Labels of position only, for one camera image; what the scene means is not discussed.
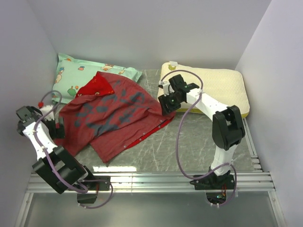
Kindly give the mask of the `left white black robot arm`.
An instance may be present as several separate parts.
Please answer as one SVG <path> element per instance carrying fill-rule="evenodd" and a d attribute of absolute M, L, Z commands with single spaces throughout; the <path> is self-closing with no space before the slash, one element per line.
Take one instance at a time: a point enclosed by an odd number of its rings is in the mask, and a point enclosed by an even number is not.
<path fill-rule="evenodd" d="M 64 138 L 65 133 L 62 119 L 56 125 L 53 109 L 53 105 L 46 105 L 39 109 L 23 106 L 16 110 L 17 131 L 31 141 L 36 151 L 33 171 L 59 194 L 66 190 L 87 193 L 95 186 L 96 179 L 63 146 L 55 144 L 54 139 Z"/>

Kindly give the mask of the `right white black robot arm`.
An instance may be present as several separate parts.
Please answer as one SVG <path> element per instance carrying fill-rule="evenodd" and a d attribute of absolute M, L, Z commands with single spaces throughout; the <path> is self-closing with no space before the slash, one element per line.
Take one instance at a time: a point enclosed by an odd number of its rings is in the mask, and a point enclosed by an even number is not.
<path fill-rule="evenodd" d="M 209 185 L 219 189 L 225 184 L 224 174 L 232 166 L 232 157 L 238 144 L 245 137 L 245 128 L 240 109 L 227 106 L 202 91 L 202 86 L 187 84 L 178 74 L 168 81 L 161 79 L 158 83 L 163 95 L 158 97 L 162 115 L 168 115 L 181 107 L 182 103 L 190 104 L 189 110 L 197 107 L 212 121 L 212 138 L 216 145 L 213 162 L 210 166 Z"/>

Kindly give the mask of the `cream yellow foam pillow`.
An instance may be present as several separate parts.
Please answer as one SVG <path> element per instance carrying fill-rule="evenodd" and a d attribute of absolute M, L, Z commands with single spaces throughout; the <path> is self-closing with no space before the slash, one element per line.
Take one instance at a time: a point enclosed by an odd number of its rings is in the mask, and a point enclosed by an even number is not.
<path fill-rule="evenodd" d="M 160 79 L 168 81 L 178 74 L 188 84 L 195 83 L 200 86 L 201 79 L 205 93 L 228 106 L 238 106 L 243 118 L 250 113 L 244 80 L 240 72 L 229 69 L 194 68 L 170 61 L 162 65 Z"/>

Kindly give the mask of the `red patterned pillowcase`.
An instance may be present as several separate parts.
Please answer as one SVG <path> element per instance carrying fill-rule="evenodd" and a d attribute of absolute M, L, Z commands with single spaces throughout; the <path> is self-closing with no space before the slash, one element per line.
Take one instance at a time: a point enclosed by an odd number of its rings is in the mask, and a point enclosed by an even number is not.
<path fill-rule="evenodd" d="M 175 112 L 163 115 L 160 103 L 136 82 L 101 71 L 96 76 L 113 91 L 105 96 L 81 95 L 59 112 L 65 137 L 55 143 L 72 156 L 91 145 L 100 159 L 108 163 L 174 119 Z"/>

